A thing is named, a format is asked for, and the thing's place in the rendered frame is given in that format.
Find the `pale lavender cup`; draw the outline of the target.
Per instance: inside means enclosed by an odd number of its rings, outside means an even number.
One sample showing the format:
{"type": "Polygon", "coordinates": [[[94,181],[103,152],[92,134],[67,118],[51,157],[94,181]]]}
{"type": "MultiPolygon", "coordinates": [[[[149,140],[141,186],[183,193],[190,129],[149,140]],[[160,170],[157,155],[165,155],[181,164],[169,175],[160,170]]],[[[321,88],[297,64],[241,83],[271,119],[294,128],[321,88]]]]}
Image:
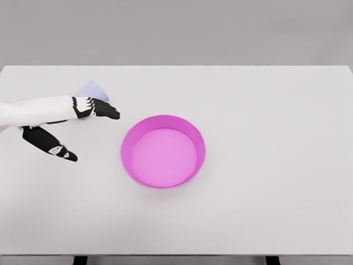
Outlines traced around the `pale lavender cup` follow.
{"type": "Polygon", "coordinates": [[[93,80],[85,84],[76,94],[75,97],[91,97],[109,102],[109,97],[105,91],[93,80]]]}

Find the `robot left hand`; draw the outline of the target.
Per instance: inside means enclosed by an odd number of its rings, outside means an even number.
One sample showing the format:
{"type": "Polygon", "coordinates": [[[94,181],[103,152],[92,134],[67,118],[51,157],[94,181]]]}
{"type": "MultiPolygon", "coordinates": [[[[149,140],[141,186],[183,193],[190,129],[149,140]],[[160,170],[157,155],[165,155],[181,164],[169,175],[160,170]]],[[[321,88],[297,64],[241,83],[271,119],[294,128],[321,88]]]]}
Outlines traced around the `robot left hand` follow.
{"type": "Polygon", "coordinates": [[[77,162],[77,155],[41,125],[64,123],[91,116],[120,119],[120,113],[115,107],[92,97],[57,96],[16,103],[0,102],[0,133],[9,128],[18,128],[22,131],[22,138],[39,150],[77,162]]]}

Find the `pink round plate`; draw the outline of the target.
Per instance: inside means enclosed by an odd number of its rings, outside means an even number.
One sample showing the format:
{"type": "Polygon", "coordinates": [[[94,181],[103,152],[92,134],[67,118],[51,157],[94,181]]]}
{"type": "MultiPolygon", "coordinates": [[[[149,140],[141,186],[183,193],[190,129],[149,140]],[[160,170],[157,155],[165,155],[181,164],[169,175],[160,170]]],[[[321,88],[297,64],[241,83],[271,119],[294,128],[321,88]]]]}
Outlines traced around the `pink round plate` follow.
{"type": "Polygon", "coordinates": [[[152,189],[172,189],[198,174],[206,158],[206,144],[191,122],[155,115],[127,132],[120,154],[125,171],[135,182],[152,189]]]}

